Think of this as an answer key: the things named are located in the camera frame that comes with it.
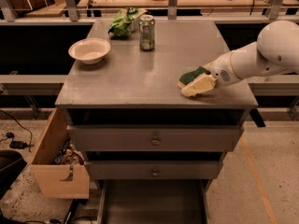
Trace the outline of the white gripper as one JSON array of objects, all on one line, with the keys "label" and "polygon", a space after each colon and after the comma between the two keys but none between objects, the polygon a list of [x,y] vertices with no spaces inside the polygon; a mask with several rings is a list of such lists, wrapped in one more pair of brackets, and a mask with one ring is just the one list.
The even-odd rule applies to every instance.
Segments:
[{"label": "white gripper", "polygon": [[233,85],[241,81],[233,68],[232,51],[222,54],[212,63],[207,63],[203,67],[210,71],[211,75],[203,74],[181,89],[181,93],[186,97],[194,97],[215,88],[217,80],[222,86]]}]

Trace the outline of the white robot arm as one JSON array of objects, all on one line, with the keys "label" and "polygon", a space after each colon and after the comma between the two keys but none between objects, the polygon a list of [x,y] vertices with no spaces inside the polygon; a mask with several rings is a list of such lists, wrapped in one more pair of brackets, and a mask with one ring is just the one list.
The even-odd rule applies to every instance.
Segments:
[{"label": "white robot arm", "polygon": [[288,72],[299,73],[299,25],[292,21],[273,21],[261,30],[255,42],[182,75],[178,86],[184,96],[194,97],[246,78]]}]

